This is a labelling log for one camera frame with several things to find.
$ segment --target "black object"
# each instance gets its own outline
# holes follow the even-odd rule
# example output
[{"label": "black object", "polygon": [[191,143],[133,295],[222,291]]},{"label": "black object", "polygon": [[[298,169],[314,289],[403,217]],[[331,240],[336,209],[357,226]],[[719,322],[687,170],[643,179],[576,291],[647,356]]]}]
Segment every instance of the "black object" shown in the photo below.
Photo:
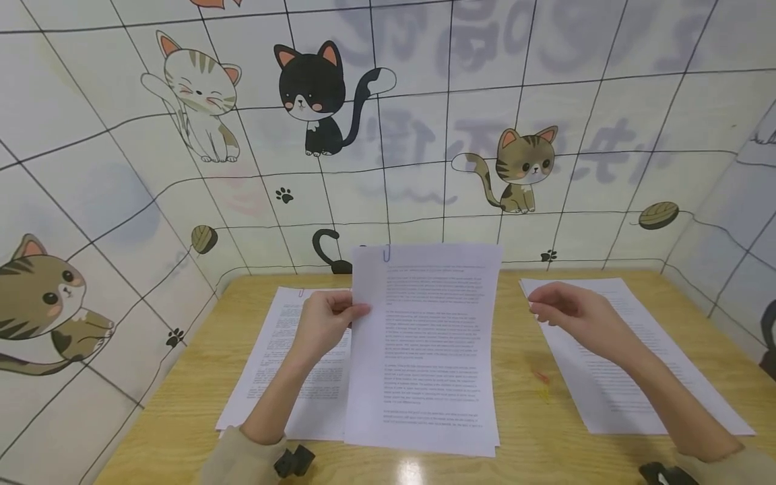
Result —
[{"label": "black object", "polygon": [[666,468],[659,462],[641,465],[639,473],[649,485],[698,485],[698,482],[678,466]]},{"label": "black object", "polygon": [[292,473],[296,476],[304,476],[314,459],[313,452],[299,445],[294,453],[286,449],[283,456],[275,462],[275,471],[280,478],[286,478]]}]

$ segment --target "beige sleeve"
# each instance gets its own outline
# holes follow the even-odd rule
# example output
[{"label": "beige sleeve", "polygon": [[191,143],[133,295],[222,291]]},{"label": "beige sleeve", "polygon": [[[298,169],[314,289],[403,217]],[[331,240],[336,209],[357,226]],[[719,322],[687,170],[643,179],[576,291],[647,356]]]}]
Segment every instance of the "beige sleeve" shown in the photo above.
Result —
[{"label": "beige sleeve", "polygon": [[275,485],[277,462],[286,450],[286,437],[274,445],[259,445],[229,427],[199,473],[201,485]]},{"label": "beige sleeve", "polygon": [[692,456],[675,453],[677,464],[700,485],[776,483],[776,462],[755,448],[745,448],[720,462],[704,463]]}]

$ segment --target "desk surface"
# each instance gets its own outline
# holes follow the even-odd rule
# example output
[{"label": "desk surface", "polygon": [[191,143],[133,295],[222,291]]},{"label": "desk surface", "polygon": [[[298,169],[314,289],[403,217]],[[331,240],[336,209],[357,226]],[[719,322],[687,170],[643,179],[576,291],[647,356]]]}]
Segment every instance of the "desk surface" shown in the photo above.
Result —
[{"label": "desk surface", "polygon": [[[621,276],[689,358],[754,428],[748,445],[776,456],[776,385],[668,281],[652,272],[501,272],[493,378],[501,447],[495,459],[310,442],[305,477],[284,483],[638,483],[639,465],[670,462],[667,436],[590,435],[520,278]],[[214,427],[251,353],[277,286],[341,288],[349,275],[245,276],[227,289],[124,439],[98,485],[193,483],[215,446]],[[549,403],[532,370],[550,378]]]}]

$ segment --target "printed document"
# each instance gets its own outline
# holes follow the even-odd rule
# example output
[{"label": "printed document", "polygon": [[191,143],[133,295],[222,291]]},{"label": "printed document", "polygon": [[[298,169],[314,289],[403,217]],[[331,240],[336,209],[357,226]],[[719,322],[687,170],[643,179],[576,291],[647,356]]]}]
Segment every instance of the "printed document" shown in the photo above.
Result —
[{"label": "printed document", "polygon": [[[302,305],[313,291],[278,288],[216,430],[239,426],[251,413],[286,357],[296,334]],[[318,362],[304,382],[286,426],[289,439],[342,441],[348,402],[350,333],[350,330],[345,331],[340,343]]]},{"label": "printed document", "polygon": [[[523,279],[523,293],[527,296],[550,281]],[[644,344],[730,433],[754,435],[752,428],[727,404],[622,279],[571,279],[565,282],[605,296]],[[544,324],[541,328],[590,433],[666,434],[644,393],[622,369],[589,352],[562,328]]]},{"label": "printed document", "polygon": [[345,442],[495,456],[490,333],[501,248],[361,247]]}]

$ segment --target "hand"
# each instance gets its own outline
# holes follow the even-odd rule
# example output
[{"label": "hand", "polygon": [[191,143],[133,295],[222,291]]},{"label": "hand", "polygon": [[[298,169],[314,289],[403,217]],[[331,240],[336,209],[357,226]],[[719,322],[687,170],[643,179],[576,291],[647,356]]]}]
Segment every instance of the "hand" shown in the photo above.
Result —
[{"label": "hand", "polygon": [[370,310],[369,305],[354,305],[349,291],[313,292],[304,302],[296,337],[286,359],[312,369],[339,343],[350,323]]},{"label": "hand", "polygon": [[539,322],[561,327],[587,350],[621,367],[651,354],[609,301],[595,291],[552,282],[528,295],[528,305]]}]

